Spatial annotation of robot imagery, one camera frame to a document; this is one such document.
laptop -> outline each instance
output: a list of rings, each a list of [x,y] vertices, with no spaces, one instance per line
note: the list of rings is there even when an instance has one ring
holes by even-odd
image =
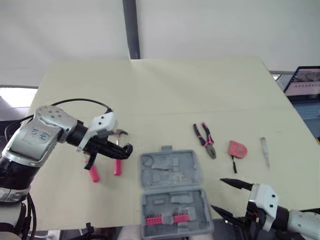
[[[312,135],[320,138],[320,66],[299,66],[284,93]]]

beige table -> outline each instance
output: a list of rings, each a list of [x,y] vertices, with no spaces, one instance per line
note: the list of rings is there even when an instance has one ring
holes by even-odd
[[[58,144],[31,185],[39,230],[76,229],[86,222],[95,227],[139,224],[139,156],[162,145],[195,150],[208,201],[236,216],[245,213],[249,192],[220,178],[270,184],[280,205],[289,209],[319,207],[320,148],[258,58],[59,62],[49,69],[32,108],[70,98],[112,106],[134,152],[123,162],[122,176],[113,176],[113,160],[99,155],[101,182],[93,183],[82,154]],[[61,107],[86,125],[104,111],[87,102]],[[215,160],[193,132],[192,124],[202,121],[215,141]],[[271,169],[260,137],[266,137]],[[230,140],[248,149],[246,158],[236,160],[238,174],[227,154]]]

laptop screen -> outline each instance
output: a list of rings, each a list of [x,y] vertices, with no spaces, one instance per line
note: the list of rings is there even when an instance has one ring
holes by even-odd
[[[291,102],[314,102],[320,98],[320,66],[300,66],[284,89]]]

tool case lid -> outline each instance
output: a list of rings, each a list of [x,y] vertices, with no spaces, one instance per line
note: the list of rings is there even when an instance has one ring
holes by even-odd
[[[203,182],[193,150],[173,150],[162,146],[160,152],[140,157],[140,184],[144,189],[197,186]]]

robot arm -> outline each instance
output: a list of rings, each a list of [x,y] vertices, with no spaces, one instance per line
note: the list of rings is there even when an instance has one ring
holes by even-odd
[[[233,217],[232,213],[212,206],[228,222],[235,224],[246,231],[249,239],[257,239],[259,229],[270,231],[271,228],[279,231],[278,237],[291,239],[282,234],[290,232],[295,239],[320,240],[320,215],[315,212],[302,212],[297,210],[288,211],[278,205],[279,196],[270,185],[251,184],[238,179],[222,178],[221,181],[238,189],[250,191],[249,201],[246,207],[244,219]],[[250,237],[251,223],[256,225],[254,237]]]
[[[19,232],[19,219],[26,214],[22,201],[57,143],[67,142],[76,146],[77,152],[89,154],[85,169],[91,168],[97,154],[127,159],[132,145],[120,147],[108,141],[116,126],[112,111],[95,117],[87,128],[57,106],[39,107],[33,119],[14,133],[0,157],[0,232]]]

